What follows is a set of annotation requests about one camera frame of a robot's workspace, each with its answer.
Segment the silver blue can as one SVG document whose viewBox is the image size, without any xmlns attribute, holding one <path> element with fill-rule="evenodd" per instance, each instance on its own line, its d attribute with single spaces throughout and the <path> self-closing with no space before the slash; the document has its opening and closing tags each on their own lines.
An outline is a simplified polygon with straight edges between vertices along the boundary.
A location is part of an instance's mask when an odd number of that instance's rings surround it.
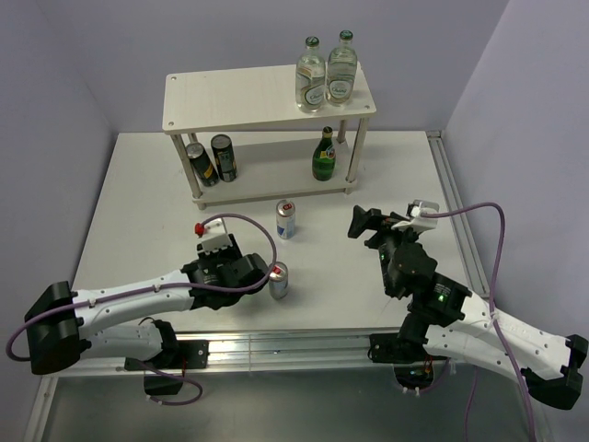
<svg viewBox="0 0 589 442">
<path fill-rule="evenodd" d="M 276 205 L 277 233 L 282 239 L 292 238 L 295 234 L 295 204 L 282 199 Z"/>
</svg>

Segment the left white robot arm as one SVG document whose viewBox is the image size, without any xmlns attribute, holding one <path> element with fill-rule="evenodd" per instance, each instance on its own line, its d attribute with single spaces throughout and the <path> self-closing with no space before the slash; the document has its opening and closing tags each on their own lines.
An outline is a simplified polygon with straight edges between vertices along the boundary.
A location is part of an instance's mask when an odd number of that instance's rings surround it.
<svg viewBox="0 0 589 442">
<path fill-rule="evenodd" d="M 168 312 L 234 306 L 268 282 L 270 265 L 244 254 L 231 234 L 219 248 L 199 247 L 196 260 L 152 280 L 96 290 L 48 286 L 25 315 L 30 368 L 35 375 L 61 372 L 84 358 L 125 357 L 157 367 L 176 363 L 179 344 L 162 320 L 134 320 Z"/>
</svg>

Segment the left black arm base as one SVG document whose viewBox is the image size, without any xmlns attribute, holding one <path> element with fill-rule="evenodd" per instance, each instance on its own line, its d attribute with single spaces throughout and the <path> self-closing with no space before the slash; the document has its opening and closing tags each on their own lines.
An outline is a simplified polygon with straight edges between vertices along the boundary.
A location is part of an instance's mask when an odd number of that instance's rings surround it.
<svg viewBox="0 0 589 442">
<path fill-rule="evenodd" d="M 209 355 L 209 342 L 206 340 L 179 341 L 178 348 L 163 352 L 148 361 L 126 358 L 123 369 L 127 372 L 144 372 L 144 393 L 151 401 L 160 401 L 166 405 L 183 405 L 193 403 L 203 395 L 202 385 L 188 378 L 188 371 L 205 369 Z M 176 396 L 185 385 L 193 386 L 197 394 L 193 399 L 182 401 L 166 400 Z"/>
</svg>

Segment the green bottle red label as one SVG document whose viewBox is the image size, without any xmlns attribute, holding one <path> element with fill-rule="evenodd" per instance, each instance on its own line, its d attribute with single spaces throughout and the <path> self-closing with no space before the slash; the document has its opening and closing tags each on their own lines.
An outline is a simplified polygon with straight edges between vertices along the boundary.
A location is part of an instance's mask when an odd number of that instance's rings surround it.
<svg viewBox="0 0 589 442">
<path fill-rule="evenodd" d="M 336 149 L 332 136 L 332 128 L 325 126 L 319 144 L 312 156 L 312 173 L 314 178 L 319 181 L 330 180 L 335 170 Z"/>
</svg>

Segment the silver can red tab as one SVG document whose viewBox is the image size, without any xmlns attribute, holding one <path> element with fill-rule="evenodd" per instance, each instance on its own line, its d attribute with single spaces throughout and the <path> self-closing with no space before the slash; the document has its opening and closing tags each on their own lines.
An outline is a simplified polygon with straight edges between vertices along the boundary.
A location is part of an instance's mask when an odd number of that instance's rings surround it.
<svg viewBox="0 0 589 442">
<path fill-rule="evenodd" d="M 276 262 L 272 267 L 268 287 L 273 299 L 284 298 L 288 293 L 289 271 L 283 262 Z"/>
</svg>

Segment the clear glass bottle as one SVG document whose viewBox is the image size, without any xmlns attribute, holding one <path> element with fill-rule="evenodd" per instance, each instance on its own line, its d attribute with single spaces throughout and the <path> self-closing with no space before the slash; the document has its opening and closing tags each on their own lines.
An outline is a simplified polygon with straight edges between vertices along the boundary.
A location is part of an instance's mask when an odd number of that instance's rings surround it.
<svg viewBox="0 0 589 442">
<path fill-rule="evenodd" d="M 301 111 L 317 111 L 324 103 L 326 62 L 320 54 L 319 38 L 309 36 L 295 68 L 295 100 Z"/>
<path fill-rule="evenodd" d="M 339 44 L 329 54 L 327 63 L 327 99 L 333 105 L 346 103 L 353 92 L 358 58 L 352 47 L 353 33 L 342 30 Z"/>
</svg>

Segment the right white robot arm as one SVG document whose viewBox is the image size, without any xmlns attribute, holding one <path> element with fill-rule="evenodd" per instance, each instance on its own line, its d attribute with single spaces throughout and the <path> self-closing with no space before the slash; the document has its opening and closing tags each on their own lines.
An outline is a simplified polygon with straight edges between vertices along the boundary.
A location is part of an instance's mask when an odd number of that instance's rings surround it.
<svg viewBox="0 0 589 442">
<path fill-rule="evenodd" d="M 405 215 L 352 209 L 349 238 L 365 231 L 365 246 L 378 253 L 386 296 L 409 299 L 400 329 L 370 336 L 374 363 L 410 364 L 426 357 L 455 358 L 523 385 L 533 399 L 570 410 L 583 388 L 580 368 L 588 342 L 535 328 L 493 307 L 465 285 L 438 273 L 437 261 L 419 242 L 436 227 L 438 204 L 416 200 Z"/>
</svg>

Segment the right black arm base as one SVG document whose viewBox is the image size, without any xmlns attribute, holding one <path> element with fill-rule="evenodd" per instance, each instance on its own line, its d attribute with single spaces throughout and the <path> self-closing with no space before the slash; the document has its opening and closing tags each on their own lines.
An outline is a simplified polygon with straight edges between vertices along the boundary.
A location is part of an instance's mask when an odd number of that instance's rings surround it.
<svg viewBox="0 0 589 442">
<path fill-rule="evenodd" d="M 451 372 L 448 358 L 429 355 L 420 345 L 403 343 L 396 332 L 369 335 L 368 359 L 391 365 L 396 388 L 403 394 L 422 394 L 435 389 Z"/>
</svg>

